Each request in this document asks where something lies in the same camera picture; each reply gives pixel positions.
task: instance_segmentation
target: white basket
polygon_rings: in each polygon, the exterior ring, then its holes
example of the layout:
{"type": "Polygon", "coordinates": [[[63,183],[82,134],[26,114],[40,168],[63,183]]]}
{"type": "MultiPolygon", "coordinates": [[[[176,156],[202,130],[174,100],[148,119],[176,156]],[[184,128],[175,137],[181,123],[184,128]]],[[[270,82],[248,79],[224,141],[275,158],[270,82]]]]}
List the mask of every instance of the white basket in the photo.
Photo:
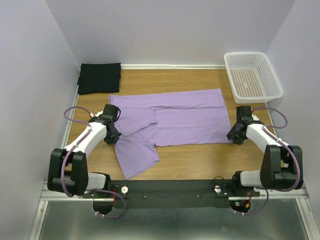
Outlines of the white basket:
{"type": "Polygon", "coordinates": [[[231,52],[224,55],[234,101],[266,103],[284,94],[271,63],[263,52],[231,52]]]}

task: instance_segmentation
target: gray wall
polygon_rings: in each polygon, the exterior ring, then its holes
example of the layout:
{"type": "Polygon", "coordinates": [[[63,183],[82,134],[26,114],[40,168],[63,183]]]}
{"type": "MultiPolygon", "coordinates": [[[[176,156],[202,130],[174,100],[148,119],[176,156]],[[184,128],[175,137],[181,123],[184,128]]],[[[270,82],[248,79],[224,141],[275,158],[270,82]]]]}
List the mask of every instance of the gray wall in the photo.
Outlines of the gray wall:
{"type": "MultiPolygon", "coordinates": [[[[303,149],[304,181],[320,227],[320,1],[297,0],[267,50],[284,90],[270,106],[283,111],[289,125],[277,131],[290,144],[303,149]]],[[[281,116],[272,114],[276,125],[281,116]]]]}
{"type": "Polygon", "coordinates": [[[46,0],[78,63],[224,64],[265,52],[294,0],[46,0]]]}
{"type": "Polygon", "coordinates": [[[43,0],[0,8],[0,239],[29,238],[78,64],[43,0]]]}

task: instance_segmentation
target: wooden surface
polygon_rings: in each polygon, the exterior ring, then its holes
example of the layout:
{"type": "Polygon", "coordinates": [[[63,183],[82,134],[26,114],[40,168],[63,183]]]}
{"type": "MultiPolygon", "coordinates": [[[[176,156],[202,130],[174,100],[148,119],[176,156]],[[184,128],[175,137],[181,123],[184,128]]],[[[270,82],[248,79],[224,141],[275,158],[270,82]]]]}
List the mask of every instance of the wooden surface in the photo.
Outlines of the wooden surface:
{"type": "MultiPolygon", "coordinates": [[[[116,95],[139,95],[168,92],[182,92],[221,88],[227,106],[231,126],[236,122],[236,104],[225,69],[142,69],[121,71],[120,92],[116,95]]],[[[77,106],[97,113],[108,102],[107,93],[80,95],[77,106]]],[[[264,103],[251,104],[252,107],[264,103]]],[[[270,124],[268,112],[259,110],[257,116],[270,124]]],[[[75,119],[88,121],[88,114],[77,109],[75,119]]],[[[73,123],[68,144],[85,129],[81,123],[73,123]]],[[[182,180],[213,179],[216,176],[231,178],[235,171],[258,170],[263,153],[251,141],[236,144],[194,144],[156,148],[160,162],[132,180],[182,180]]],[[[87,160],[89,172],[110,174],[112,180],[123,180],[121,168],[113,145],[101,141],[87,160]]]]}

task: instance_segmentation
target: purple shirt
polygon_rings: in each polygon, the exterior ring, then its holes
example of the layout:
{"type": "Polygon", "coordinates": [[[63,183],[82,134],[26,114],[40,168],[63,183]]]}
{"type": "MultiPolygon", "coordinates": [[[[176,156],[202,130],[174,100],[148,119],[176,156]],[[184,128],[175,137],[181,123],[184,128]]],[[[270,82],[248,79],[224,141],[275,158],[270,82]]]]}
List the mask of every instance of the purple shirt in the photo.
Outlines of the purple shirt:
{"type": "Polygon", "coordinates": [[[231,129],[221,89],[110,95],[121,109],[115,127],[122,133],[115,153],[125,179],[160,161],[156,146],[231,143],[231,129]]]}

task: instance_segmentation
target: black cloth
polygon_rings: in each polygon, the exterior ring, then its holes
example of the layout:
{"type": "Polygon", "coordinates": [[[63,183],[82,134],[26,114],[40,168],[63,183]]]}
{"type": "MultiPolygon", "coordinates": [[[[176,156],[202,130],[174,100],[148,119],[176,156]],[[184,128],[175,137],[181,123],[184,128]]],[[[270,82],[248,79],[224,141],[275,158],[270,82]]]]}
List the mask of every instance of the black cloth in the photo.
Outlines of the black cloth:
{"type": "Polygon", "coordinates": [[[118,93],[121,64],[81,64],[78,94],[118,93]]]}

